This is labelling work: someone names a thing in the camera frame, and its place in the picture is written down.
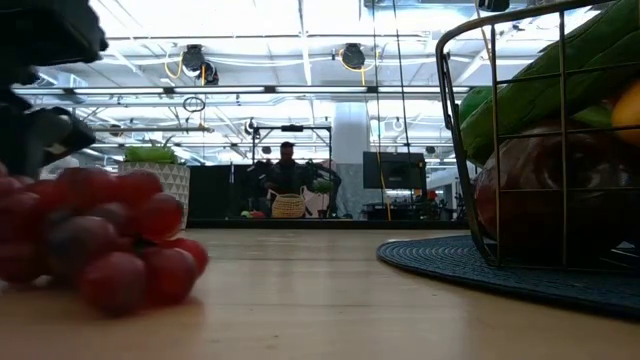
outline blue round rug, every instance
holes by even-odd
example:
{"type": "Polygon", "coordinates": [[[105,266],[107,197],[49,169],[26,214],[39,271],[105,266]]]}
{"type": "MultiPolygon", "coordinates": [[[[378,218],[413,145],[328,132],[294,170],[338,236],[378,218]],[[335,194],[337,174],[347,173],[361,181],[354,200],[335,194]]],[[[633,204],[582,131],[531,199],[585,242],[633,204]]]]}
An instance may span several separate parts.
{"type": "Polygon", "coordinates": [[[575,310],[640,320],[640,278],[487,265],[471,236],[392,241],[378,247],[378,259],[403,270],[482,290],[575,310]]]}

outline potted plant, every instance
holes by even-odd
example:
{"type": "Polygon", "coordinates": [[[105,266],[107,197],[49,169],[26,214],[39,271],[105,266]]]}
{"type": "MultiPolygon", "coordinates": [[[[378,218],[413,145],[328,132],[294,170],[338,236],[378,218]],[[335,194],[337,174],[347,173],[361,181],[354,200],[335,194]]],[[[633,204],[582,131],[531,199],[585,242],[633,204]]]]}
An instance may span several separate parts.
{"type": "Polygon", "coordinates": [[[186,163],[181,163],[169,146],[171,137],[162,146],[128,146],[124,152],[124,162],[118,166],[119,174],[134,170],[150,171],[160,179],[164,191],[180,200],[184,206],[182,227],[187,222],[189,210],[189,179],[191,172],[186,163]]]}
{"type": "Polygon", "coordinates": [[[326,219],[327,209],[324,206],[324,196],[333,192],[333,183],[328,180],[318,180],[313,184],[313,192],[322,197],[322,208],[318,210],[318,217],[326,219]]]}

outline ceiling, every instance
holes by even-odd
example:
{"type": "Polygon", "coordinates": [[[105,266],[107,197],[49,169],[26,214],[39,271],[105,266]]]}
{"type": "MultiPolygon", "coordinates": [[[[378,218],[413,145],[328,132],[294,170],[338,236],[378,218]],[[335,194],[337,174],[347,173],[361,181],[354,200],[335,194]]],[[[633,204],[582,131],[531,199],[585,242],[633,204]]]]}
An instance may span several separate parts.
{"type": "MultiPolygon", "coordinates": [[[[207,107],[193,114],[183,109],[187,95],[86,95],[82,103],[77,99],[73,103],[55,97],[33,100],[40,106],[73,107],[78,116],[94,127],[120,124],[157,128],[144,133],[125,133],[122,137],[100,133],[101,142],[111,145],[96,146],[92,148],[93,154],[108,154],[115,159],[120,158],[122,150],[113,144],[144,144],[150,139],[163,140],[176,135],[172,141],[184,144],[181,154],[191,154],[209,163],[243,161],[243,157],[251,154],[248,146],[251,140],[244,134],[249,120],[259,126],[332,125],[340,118],[335,112],[335,103],[343,101],[367,104],[368,118],[381,121],[380,136],[385,148],[402,147],[406,142],[406,118],[410,141],[418,144],[415,151],[423,151],[426,143],[443,143],[435,156],[449,157],[450,135],[443,128],[435,88],[438,79],[434,50],[445,31],[477,14],[471,0],[437,0],[428,5],[415,5],[420,2],[398,0],[394,12],[392,6],[382,5],[372,11],[363,6],[362,0],[90,0],[110,43],[104,59],[89,65],[42,69],[43,74],[53,79],[64,79],[57,84],[64,87],[198,86],[198,81],[184,72],[173,78],[166,67],[175,75],[185,46],[201,44],[208,61],[218,71],[221,87],[403,84],[436,89],[430,96],[408,96],[405,106],[398,94],[379,97],[318,92],[202,95],[199,97],[206,101],[207,107]],[[340,50],[346,43],[361,44],[368,60],[365,66],[370,68],[364,76],[349,71],[341,63],[340,50]],[[397,124],[397,119],[402,119],[402,124],[397,124]],[[213,131],[187,134],[163,129],[198,124],[213,131]]],[[[512,1],[511,10],[525,5],[526,1],[512,1]]],[[[568,30],[595,13],[587,8],[568,13],[568,30]]],[[[496,27],[499,79],[512,77],[535,59],[543,47],[558,38],[557,15],[518,22],[518,30],[513,25],[496,27]]],[[[490,83],[491,72],[484,49],[479,30],[449,43],[455,85],[473,87],[490,83]]],[[[284,140],[308,144],[297,151],[298,156],[328,156],[326,139],[311,132],[274,132],[263,141],[277,144],[284,140]]]]}

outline grape cluster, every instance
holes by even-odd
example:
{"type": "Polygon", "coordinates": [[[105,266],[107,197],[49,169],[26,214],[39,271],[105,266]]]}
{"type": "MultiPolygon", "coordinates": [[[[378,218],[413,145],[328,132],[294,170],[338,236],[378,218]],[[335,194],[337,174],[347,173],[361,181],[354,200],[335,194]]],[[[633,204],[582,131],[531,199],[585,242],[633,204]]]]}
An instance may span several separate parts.
{"type": "Polygon", "coordinates": [[[182,215],[147,171],[69,168],[33,181],[0,163],[0,280],[50,276],[111,316],[178,304],[208,264],[201,244],[175,238],[182,215]]]}

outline wicker basket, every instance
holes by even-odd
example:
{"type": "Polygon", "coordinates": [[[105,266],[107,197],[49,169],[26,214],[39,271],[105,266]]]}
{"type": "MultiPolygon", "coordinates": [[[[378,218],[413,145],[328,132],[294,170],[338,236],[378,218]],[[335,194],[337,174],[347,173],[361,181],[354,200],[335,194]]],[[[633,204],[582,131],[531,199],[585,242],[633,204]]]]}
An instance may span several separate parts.
{"type": "Polygon", "coordinates": [[[269,197],[271,197],[271,195],[275,195],[276,197],[273,201],[273,205],[271,206],[271,217],[279,219],[295,219],[304,215],[306,205],[302,195],[279,195],[276,192],[269,190],[269,197]]]}

